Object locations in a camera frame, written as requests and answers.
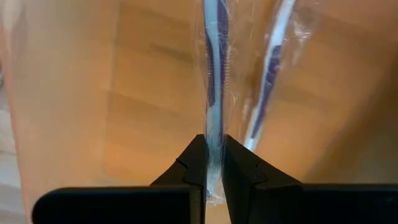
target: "plastic wrap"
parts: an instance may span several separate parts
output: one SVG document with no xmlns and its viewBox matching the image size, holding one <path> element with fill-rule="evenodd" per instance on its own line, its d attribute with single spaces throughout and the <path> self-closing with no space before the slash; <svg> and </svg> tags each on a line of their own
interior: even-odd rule
<svg viewBox="0 0 398 224">
<path fill-rule="evenodd" d="M 225 134 L 254 151 L 277 74 L 297 64 L 317 24 L 314 0 L 201 0 L 195 62 L 207 89 L 209 202 L 224 202 Z"/>
</svg>

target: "wooden surface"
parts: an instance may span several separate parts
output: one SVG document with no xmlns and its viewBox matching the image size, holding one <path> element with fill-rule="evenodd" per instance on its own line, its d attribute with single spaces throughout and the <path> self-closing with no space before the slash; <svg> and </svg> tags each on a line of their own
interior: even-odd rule
<svg viewBox="0 0 398 224">
<path fill-rule="evenodd" d="M 149 184 L 203 131 L 194 1 L 24 2 L 7 69 L 26 209 L 56 187 Z M 396 181 L 398 2 L 305 10 L 318 29 L 279 75 L 256 153 L 304 181 Z"/>
</svg>

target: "blue toothbrush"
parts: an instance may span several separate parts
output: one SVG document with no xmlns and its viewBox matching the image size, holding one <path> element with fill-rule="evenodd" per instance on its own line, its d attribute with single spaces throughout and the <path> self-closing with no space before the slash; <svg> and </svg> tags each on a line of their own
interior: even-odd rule
<svg viewBox="0 0 398 224">
<path fill-rule="evenodd" d="M 244 146 L 250 151 L 256 149 L 259 138 L 261 137 L 263 121 L 266 115 L 266 106 L 279 69 L 280 47 L 285 37 L 287 24 L 293 11 L 294 3 L 295 0 L 283 0 L 269 40 L 266 57 L 264 59 L 260 96 L 256 106 L 252 110 L 249 127 L 244 140 Z"/>
<path fill-rule="evenodd" d="M 222 169 L 224 143 L 223 97 L 229 28 L 226 0 L 203 0 L 203 13 L 208 57 L 208 108 L 206 112 L 206 141 L 210 152 L 208 190 L 213 191 L 214 182 L 220 176 L 220 169 Z"/>
</svg>

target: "plastic packaging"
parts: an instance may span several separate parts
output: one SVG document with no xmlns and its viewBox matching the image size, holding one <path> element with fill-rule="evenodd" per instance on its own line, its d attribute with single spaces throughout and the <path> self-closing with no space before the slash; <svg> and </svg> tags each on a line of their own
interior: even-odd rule
<svg viewBox="0 0 398 224">
<path fill-rule="evenodd" d="M 317 24 L 314 0 L 197 1 L 196 66 L 207 89 L 209 201 L 224 202 L 225 134 L 254 151 L 277 74 L 292 68 Z"/>
</svg>

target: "white toothbrush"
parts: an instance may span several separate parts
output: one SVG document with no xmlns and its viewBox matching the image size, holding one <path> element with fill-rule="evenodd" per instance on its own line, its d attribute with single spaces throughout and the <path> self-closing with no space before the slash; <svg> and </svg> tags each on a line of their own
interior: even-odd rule
<svg viewBox="0 0 398 224">
<path fill-rule="evenodd" d="M 293 11 L 294 3 L 295 0 L 283 0 L 269 39 L 269 45 L 264 59 L 260 96 L 256 106 L 253 108 L 244 140 L 244 146 L 250 151 L 256 149 L 259 138 L 261 137 L 263 121 L 266 115 L 266 106 L 279 69 L 280 47 L 285 37 L 287 24 Z"/>
</svg>

